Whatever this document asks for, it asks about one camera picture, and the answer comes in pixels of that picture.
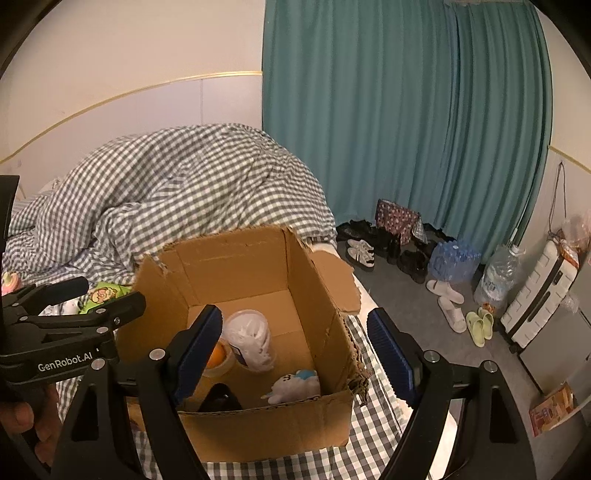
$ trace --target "orange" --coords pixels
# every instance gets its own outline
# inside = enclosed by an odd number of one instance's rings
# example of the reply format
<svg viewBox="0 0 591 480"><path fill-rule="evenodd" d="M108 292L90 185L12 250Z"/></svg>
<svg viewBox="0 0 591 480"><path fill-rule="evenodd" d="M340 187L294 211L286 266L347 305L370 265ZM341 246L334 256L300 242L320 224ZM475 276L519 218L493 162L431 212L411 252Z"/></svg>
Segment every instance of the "orange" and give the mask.
<svg viewBox="0 0 591 480"><path fill-rule="evenodd" d="M226 359L226 351L223 345L218 342L216 346L213 347L213 352L207 361L206 368L215 368L219 367L223 361Z"/></svg>

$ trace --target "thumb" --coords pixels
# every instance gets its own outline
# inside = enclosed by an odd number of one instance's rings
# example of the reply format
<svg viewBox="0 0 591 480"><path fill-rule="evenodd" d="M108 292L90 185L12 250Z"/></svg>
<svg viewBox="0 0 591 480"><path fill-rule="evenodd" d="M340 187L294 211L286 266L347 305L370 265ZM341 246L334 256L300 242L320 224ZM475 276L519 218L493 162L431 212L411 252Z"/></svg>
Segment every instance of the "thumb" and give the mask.
<svg viewBox="0 0 591 480"><path fill-rule="evenodd" d="M8 434L31 430L33 422L33 409L28 403L0 403L0 423Z"/></svg>

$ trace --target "slide sandal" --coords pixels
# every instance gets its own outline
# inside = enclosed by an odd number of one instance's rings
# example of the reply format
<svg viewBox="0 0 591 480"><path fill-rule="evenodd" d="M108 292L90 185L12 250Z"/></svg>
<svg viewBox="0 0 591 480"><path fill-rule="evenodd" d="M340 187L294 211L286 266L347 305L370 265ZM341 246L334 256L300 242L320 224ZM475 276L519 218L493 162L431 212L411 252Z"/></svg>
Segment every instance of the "slide sandal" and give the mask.
<svg viewBox="0 0 591 480"><path fill-rule="evenodd" d="M468 331L472 336L472 341L477 347L484 347L484 322L476 312L468 312L466 315L466 324Z"/></svg>
<svg viewBox="0 0 591 480"><path fill-rule="evenodd" d="M441 308L441 311L445 315L449 326L456 333L462 333L466 331L466 319L462 314L462 310L456 307L449 299L445 297L439 297L437 303Z"/></svg>
<svg viewBox="0 0 591 480"><path fill-rule="evenodd" d="M478 309L478 316L482 319L484 324L484 338L485 340L490 340L492 338L492 324L495 319L493 318L492 313L482 307Z"/></svg>
<svg viewBox="0 0 591 480"><path fill-rule="evenodd" d="M440 297L445 297L453 303L461 305L464 303L464 295L455 291L449 282L439 280L429 280L427 282L427 290Z"/></svg>

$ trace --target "teal curtain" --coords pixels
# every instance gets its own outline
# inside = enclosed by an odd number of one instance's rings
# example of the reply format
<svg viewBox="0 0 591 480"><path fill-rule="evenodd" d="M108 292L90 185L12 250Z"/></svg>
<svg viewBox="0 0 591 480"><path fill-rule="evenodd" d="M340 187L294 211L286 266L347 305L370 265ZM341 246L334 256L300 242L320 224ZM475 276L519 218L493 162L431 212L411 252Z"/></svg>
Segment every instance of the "teal curtain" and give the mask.
<svg viewBox="0 0 591 480"><path fill-rule="evenodd" d="M264 129L337 223L387 198L485 257L525 228L551 121L529 3L267 0L263 78Z"/></svg>

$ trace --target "yellow wall trim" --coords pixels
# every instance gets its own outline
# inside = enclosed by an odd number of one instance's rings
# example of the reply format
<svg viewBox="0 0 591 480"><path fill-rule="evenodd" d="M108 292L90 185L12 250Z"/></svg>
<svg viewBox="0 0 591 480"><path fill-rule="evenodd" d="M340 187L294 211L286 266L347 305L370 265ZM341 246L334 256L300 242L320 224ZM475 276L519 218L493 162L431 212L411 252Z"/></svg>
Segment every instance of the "yellow wall trim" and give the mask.
<svg viewBox="0 0 591 480"><path fill-rule="evenodd" d="M591 168L586 167L585 165L583 165L581 162L579 162L578 160L575 160L573 157L571 157L570 155L567 155L566 153L564 153L562 150L559 150L556 147L553 147L552 145L548 146L549 150L552 150L553 152L556 152L558 155L560 155L561 157L564 157L566 160L568 160L571 163L574 163L575 165L577 165L578 167L582 168L584 171L586 171L587 173L591 174Z"/></svg>
<svg viewBox="0 0 591 480"><path fill-rule="evenodd" d="M136 88L134 90L130 90L129 92L121 93L120 95L116 95L114 97L107 98L107 99L102 100L102 101L100 101L98 103L95 103L94 105L90 105L89 107L84 108L83 110L80 110L79 112L76 112L76 113L73 113L70 116L67 116L66 118L64 118L63 120L60 120L58 123L50 126L49 128L46 128L43 132L41 132L38 135L35 135L32 139L30 139L24 145L22 145L19 148L17 148L9 156L7 156L6 158L3 158L2 160L0 160L0 164L3 164L4 162L7 162L11 158L13 158L15 155L17 155L19 152L21 152L23 149L25 149L27 146L29 146L31 143L33 143L35 140L41 138L43 135L45 135L46 133L50 132L54 128L59 127L61 124L66 123L68 120L71 120L74 117L77 117L78 115L82 115L83 113L86 113L86 112L92 110L93 108L97 108L98 106L102 106L102 105L104 105L106 103L112 102L113 100L117 100L119 98L123 98L123 97L126 97L128 95L133 95L134 93L142 92L144 90L150 90L152 88L162 87L164 85L169 85L169 84L175 83L175 82L184 82L186 80L206 80L206 79L214 79L214 78L221 78L221 77L261 76L261 75L262 75L262 71L260 71L260 70L250 70L250 71L245 71L245 72L205 73L205 74L202 74L202 75L194 75L194 76L190 76L190 77L182 77L182 78L178 78L178 79L174 79L174 80L168 80L166 82L156 83L154 85L146 85L146 86L141 87L141 88Z"/></svg>

